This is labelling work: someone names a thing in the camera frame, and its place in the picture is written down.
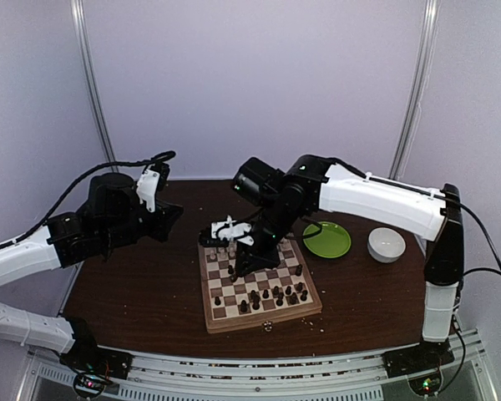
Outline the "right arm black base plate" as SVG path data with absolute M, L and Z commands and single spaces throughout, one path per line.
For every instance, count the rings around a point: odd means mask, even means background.
M 389 378 L 434 370 L 455 361 L 452 351 L 422 350 L 417 347 L 385 352 L 382 359 Z

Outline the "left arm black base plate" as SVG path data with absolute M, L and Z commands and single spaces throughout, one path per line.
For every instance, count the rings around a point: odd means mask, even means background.
M 126 379 L 133 361 L 133 355 L 108 348 L 96 348 L 92 352 L 62 353 L 62 364 L 81 373 L 95 373 L 102 378 Z

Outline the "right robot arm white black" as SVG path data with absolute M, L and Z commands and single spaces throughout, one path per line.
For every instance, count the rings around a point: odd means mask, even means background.
M 260 209 L 245 234 L 250 243 L 237 248 L 239 277 L 277 267 L 274 252 L 280 239 L 298 219 L 316 211 L 360 216 L 422 237 L 428 245 L 423 341 L 412 349 L 411 359 L 426 369 L 442 357 L 464 274 L 463 218 L 455 186 L 438 190 L 403 185 L 316 155 L 301 156 L 288 171 L 251 157 L 232 185 Z

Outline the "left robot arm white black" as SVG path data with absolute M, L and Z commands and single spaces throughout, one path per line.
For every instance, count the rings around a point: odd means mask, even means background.
M 67 268 L 147 236 L 167 241 L 182 206 L 157 200 L 165 180 L 144 172 L 138 181 L 120 173 L 95 176 L 88 199 L 75 212 L 51 216 L 41 226 L 0 243 L 0 287 L 39 272 Z M 103 364 L 88 324 L 48 317 L 0 302 L 0 340 L 71 356 L 86 371 Z

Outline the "wooden chess board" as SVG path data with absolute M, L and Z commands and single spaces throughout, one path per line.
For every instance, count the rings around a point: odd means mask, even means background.
M 235 245 L 228 247 L 198 247 L 202 302 L 208 333 L 221 333 L 263 326 L 271 329 L 278 322 L 305 318 L 322 311 L 322 303 L 306 261 L 294 240 L 282 240 L 277 245 L 280 265 L 263 269 L 233 280 Z M 284 293 L 284 303 L 276 305 L 274 286 Z M 307 290 L 308 298 L 300 300 Z M 261 306 L 252 309 L 251 295 L 258 293 Z M 296 293 L 298 303 L 289 304 Z

